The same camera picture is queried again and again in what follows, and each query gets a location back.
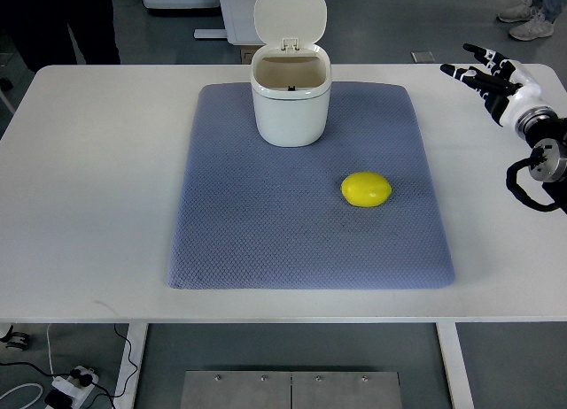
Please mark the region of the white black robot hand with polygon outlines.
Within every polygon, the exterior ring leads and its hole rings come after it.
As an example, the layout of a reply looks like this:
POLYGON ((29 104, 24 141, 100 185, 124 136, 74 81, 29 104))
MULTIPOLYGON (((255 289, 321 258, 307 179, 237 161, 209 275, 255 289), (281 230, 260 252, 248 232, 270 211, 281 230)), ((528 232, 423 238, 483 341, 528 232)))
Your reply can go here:
POLYGON ((465 43, 463 48, 485 69, 443 64, 440 70, 475 90, 499 126, 519 129, 522 123, 551 113, 551 108, 541 98, 540 85, 521 63, 496 50, 473 44, 465 43))

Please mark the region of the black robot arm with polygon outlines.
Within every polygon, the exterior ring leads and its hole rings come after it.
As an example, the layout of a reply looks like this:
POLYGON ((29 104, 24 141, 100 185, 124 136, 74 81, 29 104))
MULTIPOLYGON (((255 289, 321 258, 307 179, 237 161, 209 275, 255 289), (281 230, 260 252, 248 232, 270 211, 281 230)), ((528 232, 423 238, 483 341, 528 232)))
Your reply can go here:
POLYGON ((506 172, 506 187, 523 205, 538 211, 566 212, 566 118, 559 118, 550 108, 540 107, 524 114, 518 122, 517 132, 525 139, 532 152, 510 166, 506 172), (532 199, 517 183, 517 174, 529 170, 535 181, 552 198, 550 204, 532 199))

